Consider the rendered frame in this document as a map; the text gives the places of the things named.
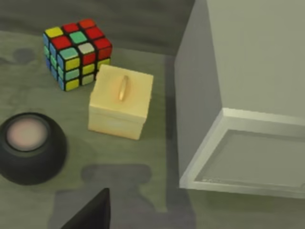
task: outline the cream-colored box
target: cream-colored box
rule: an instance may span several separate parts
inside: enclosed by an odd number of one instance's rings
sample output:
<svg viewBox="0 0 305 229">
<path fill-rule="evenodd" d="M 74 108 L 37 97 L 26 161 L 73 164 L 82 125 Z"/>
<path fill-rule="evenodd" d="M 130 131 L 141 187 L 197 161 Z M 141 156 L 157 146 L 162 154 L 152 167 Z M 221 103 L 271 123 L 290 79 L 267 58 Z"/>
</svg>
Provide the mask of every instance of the cream-colored box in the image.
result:
<svg viewBox="0 0 305 229">
<path fill-rule="evenodd" d="M 152 87 L 152 75 L 101 65 L 90 96 L 88 129 L 138 140 Z"/>
</svg>

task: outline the colorful puzzle cube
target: colorful puzzle cube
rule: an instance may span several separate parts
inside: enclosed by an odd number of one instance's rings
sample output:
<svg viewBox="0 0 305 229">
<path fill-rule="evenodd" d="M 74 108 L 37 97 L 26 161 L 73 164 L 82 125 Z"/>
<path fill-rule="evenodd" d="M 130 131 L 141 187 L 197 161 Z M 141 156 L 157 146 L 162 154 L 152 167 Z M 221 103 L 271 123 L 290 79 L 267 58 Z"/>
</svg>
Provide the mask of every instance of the colorful puzzle cube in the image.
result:
<svg viewBox="0 0 305 229">
<path fill-rule="evenodd" d="M 46 64 L 64 91 L 95 80 L 101 64 L 110 64 L 112 44 L 91 19 L 43 33 Z"/>
</svg>

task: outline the box handle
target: box handle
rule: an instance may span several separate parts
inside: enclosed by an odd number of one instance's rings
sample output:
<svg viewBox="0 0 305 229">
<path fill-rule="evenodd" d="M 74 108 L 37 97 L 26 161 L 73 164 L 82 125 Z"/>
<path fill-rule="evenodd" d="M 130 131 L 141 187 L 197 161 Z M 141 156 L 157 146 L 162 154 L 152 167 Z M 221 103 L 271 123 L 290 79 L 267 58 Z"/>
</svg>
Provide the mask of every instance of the box handle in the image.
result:
<svg viewBox="0 0 305 229">
<path fill-rule="evenodd" d="M 127 83 L 128 83 L 128 76 L 125 75 L 123 80 L 122 80 L 122 84 L 121 84 L 121 88 L 120 88 L 120 93 L 119 93 L 119 100 L 123 101 L 125 98 L 125 92 L 126 92 L 126 88 L 127 88 Z"/>
</svg>

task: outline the table surface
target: table surface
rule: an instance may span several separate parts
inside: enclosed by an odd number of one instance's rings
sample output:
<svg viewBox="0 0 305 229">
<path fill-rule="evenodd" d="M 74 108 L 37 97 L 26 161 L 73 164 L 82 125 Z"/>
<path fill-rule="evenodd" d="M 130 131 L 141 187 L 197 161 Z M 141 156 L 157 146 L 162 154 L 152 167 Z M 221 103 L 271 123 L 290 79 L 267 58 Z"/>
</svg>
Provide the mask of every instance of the table surface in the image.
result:
<svg viewBox="0 0 305 229">
<path fill-rule="evenodd" d="M 68 137 L 69 157 L 41 185 L 0 176 L 0 228 L 59 229 L 104 187 L 113 229 L 304 227 L 305 200 L 178 188 L 173 57 L 113 51 L 112 65 L 155 76 L 147 123 L 133 141 L 88 131 L 93 84 L 61 91 L 42 53 L 41 37 L 0 32 L 0 122 L 26 111 L 52 117 Z"/>
</svg>

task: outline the black round object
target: black round object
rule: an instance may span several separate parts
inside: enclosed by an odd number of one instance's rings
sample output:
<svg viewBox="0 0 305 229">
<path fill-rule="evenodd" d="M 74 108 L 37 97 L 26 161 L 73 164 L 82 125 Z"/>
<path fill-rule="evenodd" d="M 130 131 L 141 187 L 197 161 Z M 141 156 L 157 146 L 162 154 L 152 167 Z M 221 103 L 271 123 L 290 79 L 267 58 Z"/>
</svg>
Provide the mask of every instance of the black round object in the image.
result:
<svg viewBox="0 0 305 229">
<path fill-rule="evenodd" d="M 0 126 L 0 173 L 20 185 L 36 185 L 54 177 L 67 155 L 60 126 L 39 113 L 17 114 Z"/>
</svg>

